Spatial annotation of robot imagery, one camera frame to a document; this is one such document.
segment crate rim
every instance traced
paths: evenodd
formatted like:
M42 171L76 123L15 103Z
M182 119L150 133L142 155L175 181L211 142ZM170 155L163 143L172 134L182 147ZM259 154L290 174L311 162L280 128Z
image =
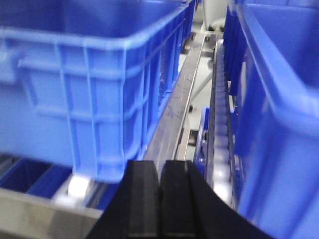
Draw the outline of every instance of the crate rim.
M275 117L281 124L291 130L309 135L319 133L318 92L311 91L310 87L294 72L257 21L249 8L252 5L237 4L237 15ZM260 42L268 43L267 50L262 47ZM276 63L270 60L273 58L276 58ZM261 61L267 67L260 66L258 62ZM281 71L280 74L278 74L279 66L284 66L285 68L285 71ZM290 83L285 84L284 81L275 81L274 76L276 78L289 79Z
M35 30L29 28L10 27L0 25L0 39L12 38L41 43L64 44L79 47L89 47L104 50L138 48L145 44L158 31L162 30L174 17L188 7L188 3L181 2L175 10L160 18L146 28L127 37L99 37L81 34L58 33L54 31Z

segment metal frame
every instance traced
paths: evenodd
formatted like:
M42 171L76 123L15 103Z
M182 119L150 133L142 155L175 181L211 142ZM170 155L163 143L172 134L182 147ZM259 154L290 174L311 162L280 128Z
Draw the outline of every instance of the metal frame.
M170 95L167 106L144 156L144 160L154 161L158 175L161 175L166 160L175 159L205 37L205 33L199 32L196 34L174 90Z

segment blue crate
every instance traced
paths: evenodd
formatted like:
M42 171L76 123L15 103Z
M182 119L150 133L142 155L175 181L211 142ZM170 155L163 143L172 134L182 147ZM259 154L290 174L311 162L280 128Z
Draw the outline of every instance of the blue crate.
M207 165L207 142L205 134L208 134L209 124L209 107L204 107L201 112L201 118L199 123L196 148L194 152L194 160L196 168L200 174L205 177L206 165Z
M177 77L188 5L0 2L0 152L118 182Z
M191 28L193 26L193 19L194 19L194 13L195 13L195 7L196 7L196 0L189 0L188 7L185 13L185 30L183 33L183 40L186 40L189 38L191 33Z
M279 239L319 238L318 7L311 0L238 3L237 37L225 43L225 51L233 47L225 60L241 104L238 211Z

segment blue crate bottom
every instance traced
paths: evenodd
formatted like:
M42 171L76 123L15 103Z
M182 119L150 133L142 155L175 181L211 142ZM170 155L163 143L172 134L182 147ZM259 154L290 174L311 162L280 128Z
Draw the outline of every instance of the blue crate bottom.
M0 188L52 199L57 190L71 175L72 169L60 165L19 158L6 172L0 175ZM119 184L108 184L100 198L98 210L105 210L117 191Z

